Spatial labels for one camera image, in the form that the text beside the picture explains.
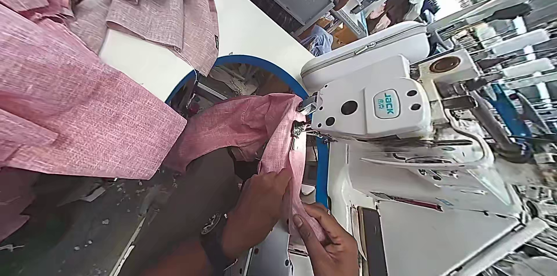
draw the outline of gray floor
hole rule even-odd
[[[181,241],[199,236],[207,219],[217,211],[232,209],[240,193],[233,162],[225,148],[192,162],[177,183],[164,207],[141,230],[119,276],[138,275]]]
[[[105,181],[106,192],[93,202],[56,206],[56,201],[46,201],[56,200],[52,194],[38,195],[30,221],[5,240],[25,247],[12,253],[0,251],[0,274],[108,276],[148,209],[135,248],[120,272],[138,275],[173,245],[197,237],[211,215],[227,212],[238,199],[240,179],[225,148],[193,161],[180,176],[163,171],[149,181],[97,179]],[[91,180],[45,177],[50,177],[49,186],[65,185],[63,190],[54,188],[62,194]],[[151,199],[149,192],[155,187],[160,189],[159,194]]]

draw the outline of sewing machine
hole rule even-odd
[[[523,149],[504,132],[496,159],[484,140],[482,126],[502,128],[474,93],[494,78],[465,50],[428,57],[428,27],[405,22],[314,58],[249,0],[215,3],[216,64],[258,65],[308,97],[301,133],[324,141],[317,201],[358,241],[363,274],[476,275],[547,227],[514,186],[539,184],[515,163]],[[100,57],[164,101],[195,78],[168,49],[117,31]],[[230,273],[311,275],[303,246],[289,243],[275,229]]]

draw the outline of human hand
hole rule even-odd
[[[239,257],[271,232],[281,216],[282,197],[291,178],[292,171],[282,170],[246,181],[222,233],[222,249],[228,258]]]
[[[315,276],[357,276],[358,244],[334,216],[328,213],[323,204],[304,204],[308,214],[323,227],[329,240],[322,245],[313,229],[301,216],[294,216],[294,225],[298,228],[303,243],[306,245]]]

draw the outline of fabric pile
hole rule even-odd
[[[319,223],[303,209],[300,200],[303,170],[305,167],[305,138],[296,140],[291,135],[294,121],[304,122],[305,116],[297,110],[302,99],[287,93],[265,96],[250,95],[228,99],[199,113],[188,122],[164,164],[175,170],[185,171],[188,164],[211,151],[223,147],[233,148],[239,161],[253,161],[265,143],[259,164],[259,173],[292,171],[289,203],[284,205],[285,218],[289,218],[291,234],[296,234],[292,216],[300,214],[320,240],[325,239]]]
[[[213,0],[1,0],[31,21],[66,24],[99,53],[108,28],[167,46],[207,75],[218,56]]]
[[[0,166],[150,178],[185,119],[54,21],[69,0],[0,3]]]

